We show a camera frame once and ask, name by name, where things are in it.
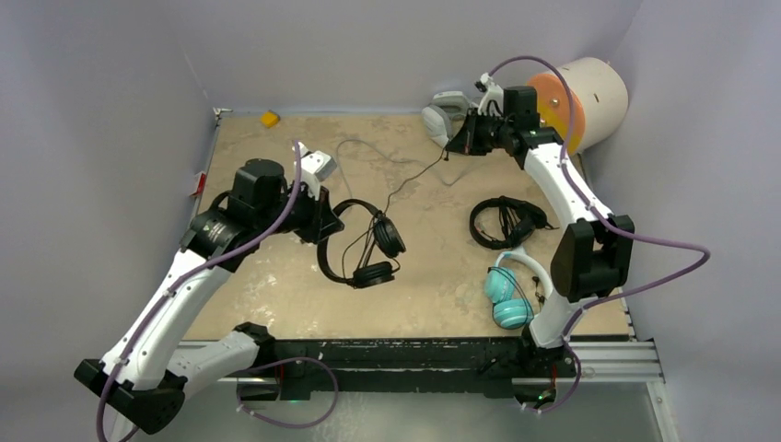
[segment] teal headphones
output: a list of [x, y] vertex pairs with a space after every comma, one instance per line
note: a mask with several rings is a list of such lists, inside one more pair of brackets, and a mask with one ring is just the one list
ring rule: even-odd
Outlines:
[[[522, 246], [513, 251], [505, 251], [499, 254], [496, 262], [488, 268], [488, 276], [485, 278], [484, 292], [494, 304], [494, 322], [503, 329], [513, 330], [531, 322], [534, 312], [531, 303], [521, 290], [515, 272], [499, 264], [505, 258], [525, 264], [540, 278], [545, 297], [551, 295], [554, 289], [551, 277], [545, 269], [531, 256], [526, 254]], [[522, 299], [513, 299], [513, 293], [518, 291]]]

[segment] table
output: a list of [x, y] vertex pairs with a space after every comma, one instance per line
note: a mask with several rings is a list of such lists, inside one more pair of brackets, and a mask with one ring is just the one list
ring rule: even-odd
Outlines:
[[[292, 181], [291, 140], [311, 150], [334, 155], [345, 138], [361, 138], [394, 158], [436, 160], [441, 148], [425, 134], [418, 115], [331, 115], [285, 117], [272, 128], [257, 117], [230, 117], [222, 121], [201, 203], [203, 210], [216, 195], [231, 187], [236, 170], [254, 157], [272, 159], [286, 169]], [[419, 172], [416, 164], [395, 164], [360, 144], [340, 149], [340, 164], [356, 198], [380, 208], [388, 193]], [[432, 170], [444, 180], [471, 171], [451, 187], [429, 170], [407, 183], [390, 205], [389, 217], [399, 229], [407, 252], [398, 259], [402, 269], [392, 283], [354, 290], [327, 280], [319, 271], [315, 247], [301, 244], [294, 234], [274, 235], [247, 258], [239, 270], [206, 304], [185, 339], [219, 339], [244, 321], [267, 325], [270, 333], [292, 338], [408, 338], [445, 336], [505, 336], [520, 331], [498, 328], [491, 304], [483, 295], [487, 267], [497, 251], [477, 245], [467, 225], [469, 213], [484, 199], [506, 195], [540, 206], [558, 227], [554, 211], [533, 180], [502, 152], [487, 157], [451, 155]], [[337, 171], [324, 182], [332, 204], [348, 197]], [[486, 214], [484, 225], [497, 218]], [[366, 230], [369, 214], [354, 208], [343, 215], [346, 228], [330, 241], [332, 268], [341, 271], [340, 256], [349, 242]], [[524, 246], [548, 268], [562, 230], [538, 230]], [[360, 254], [346, 255], [350, 274]], [[516, 270], [521, 287], [539, 311], [531, 273]], [[589, 311], [575, 334], [627, 335], [628, 316], [620, 301]]]

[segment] cylindrical container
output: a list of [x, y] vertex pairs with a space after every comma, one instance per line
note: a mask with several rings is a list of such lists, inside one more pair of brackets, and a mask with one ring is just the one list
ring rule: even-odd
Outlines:
[[[618, 128], [629, 106], [629, 94], [624, 81], [602, 60], [581, 58], [556, 69], [575, 99], [574, 132], [568, 148], [572, 155], [604, 140]], [[544, 124], [565, 137], [569, 105], [559, 79], [547, 71], [533, 76], [528, 85], [537, 89], [537, 111]]]

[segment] red object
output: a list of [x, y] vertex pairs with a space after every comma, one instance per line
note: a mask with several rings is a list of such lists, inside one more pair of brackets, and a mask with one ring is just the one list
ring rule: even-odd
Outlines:
[[195, 174], [195, 190], [190, 193], [190, 196], [198, 196], [204, 192], [206, 187], [206, 172], [198, 172]]

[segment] white ear cup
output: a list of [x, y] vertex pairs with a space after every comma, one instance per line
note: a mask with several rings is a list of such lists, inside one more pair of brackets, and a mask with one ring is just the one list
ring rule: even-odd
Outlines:
[[440, 147], [445, 145], [453, 137], [453, 124], [448, 114], [439, 106], [428, 106], [421, 110], [425, 131]]

